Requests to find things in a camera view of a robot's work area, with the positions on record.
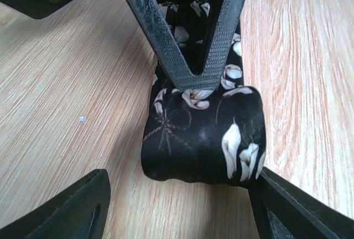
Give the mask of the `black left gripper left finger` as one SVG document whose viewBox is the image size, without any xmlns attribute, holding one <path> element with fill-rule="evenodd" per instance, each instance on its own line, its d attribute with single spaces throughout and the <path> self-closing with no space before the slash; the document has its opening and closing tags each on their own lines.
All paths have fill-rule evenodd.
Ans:
<svg viewBox="0 0 354 239">
<path fill-rule="evenodd" d="M 95 169 L 2 228 L 1 238 L 102 238 L 110 198 L 107 170 Z"/>
</svg>

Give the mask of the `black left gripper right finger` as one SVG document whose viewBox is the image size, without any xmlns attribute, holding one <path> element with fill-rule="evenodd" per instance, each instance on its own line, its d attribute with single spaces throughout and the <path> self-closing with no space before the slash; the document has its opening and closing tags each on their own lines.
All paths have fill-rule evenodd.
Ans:
<svg viewBox="0 0 354 239">
<path fill-rule="evenodd" d="M 266 167 L 248 194 L 260 238 L 353 238 L 353 219 Z"/>
</svg>

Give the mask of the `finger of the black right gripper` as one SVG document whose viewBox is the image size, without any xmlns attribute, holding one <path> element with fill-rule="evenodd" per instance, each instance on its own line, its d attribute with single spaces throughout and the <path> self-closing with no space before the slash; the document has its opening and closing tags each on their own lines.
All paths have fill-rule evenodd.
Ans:
<svg viewBox="0 0 354 239">
<path fill-rule="evenodd" d="M 245 0 L 207 0 L 211 4 L 201 54 L 192 71 L 169 29 L 159 5 L 187 4 L 194 0 L 126 0 L 144 31 L 162 68 L 176 88 L 218 88 L 233 34 Z"/>
</svg>

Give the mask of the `black white floral tie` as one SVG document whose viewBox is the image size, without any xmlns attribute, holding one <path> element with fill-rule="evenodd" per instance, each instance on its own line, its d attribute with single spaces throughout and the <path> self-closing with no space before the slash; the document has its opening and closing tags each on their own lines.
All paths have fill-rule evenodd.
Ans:
<svg viewBox="0 0 354 239">
<path fill-rule="evenodd" d="M 154 74 L 141 165 L 154 180 L 247 188 L 266 157 L 263 104 L 243 80 L 236 27 L 216 90 L 179 90 L 161 66 Z"/>
</svg>

